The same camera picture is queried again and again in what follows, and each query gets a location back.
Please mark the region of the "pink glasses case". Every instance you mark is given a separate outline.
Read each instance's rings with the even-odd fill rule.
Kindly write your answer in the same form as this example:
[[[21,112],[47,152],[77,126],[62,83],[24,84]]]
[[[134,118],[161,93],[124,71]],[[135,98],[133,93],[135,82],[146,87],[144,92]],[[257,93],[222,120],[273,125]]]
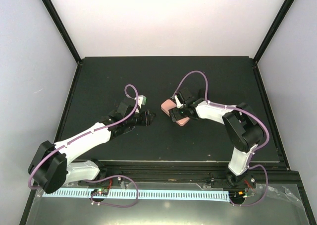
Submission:
[[[171,99],[168,99],[166,101],[164,101],[162,104],[161,104],[161,110],[167,114],[168,116],[170,116],[170,113],[169,113],[169,110],[170,109],[173,109],[173,108],[176,108],[177,105],[176,103],[174,103]],[[176,123],[180,126],[184,126],[190,119],[188,117],[186,118],[183,118],[181,120],[178,120],[176,121]]]

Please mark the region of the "black glasses case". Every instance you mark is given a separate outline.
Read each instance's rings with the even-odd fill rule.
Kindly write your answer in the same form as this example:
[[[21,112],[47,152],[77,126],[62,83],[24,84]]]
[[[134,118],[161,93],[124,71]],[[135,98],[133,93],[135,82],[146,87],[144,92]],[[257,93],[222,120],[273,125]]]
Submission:
[[[204,89],[203,88],[201,88],[200,90],[199,90],[199,92],[198,92],[198,98],[200,99],[200,98],[205,98],[205,91],[204,91]]]

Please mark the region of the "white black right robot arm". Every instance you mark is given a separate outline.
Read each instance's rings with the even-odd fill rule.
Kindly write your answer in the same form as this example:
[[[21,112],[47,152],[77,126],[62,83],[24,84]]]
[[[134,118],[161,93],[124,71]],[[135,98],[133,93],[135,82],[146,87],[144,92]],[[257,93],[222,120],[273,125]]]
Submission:
[[[262,139],[269,138],[265,125],[248,109],[246,103],[237,106],[212,103],[202,96],[193,96],[187,88],[177,91],[161,104],[161,110],[180,126],[190,119],[208,119],[224,125],[233,145],[225,174],[225,181],[230,187],[236,187],[243,181]]]

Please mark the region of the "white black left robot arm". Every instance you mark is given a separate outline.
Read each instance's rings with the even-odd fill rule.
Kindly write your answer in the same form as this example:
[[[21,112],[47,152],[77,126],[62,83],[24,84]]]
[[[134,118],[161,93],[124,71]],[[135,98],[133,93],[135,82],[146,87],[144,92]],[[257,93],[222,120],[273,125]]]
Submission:
[[[65,139],[51,143],[42,142],[28,168],[30,178],[47,194],[59,190],[68,183],[92,181],[95,185],[103,184],[106,172],[96,160],[77,163],[75,160],[82,154],[100,144],[107,143],[123,135],[136,126],[149,126],[156,114],[142,109],[145,97],[125,98],[107,116],[87,130]]]

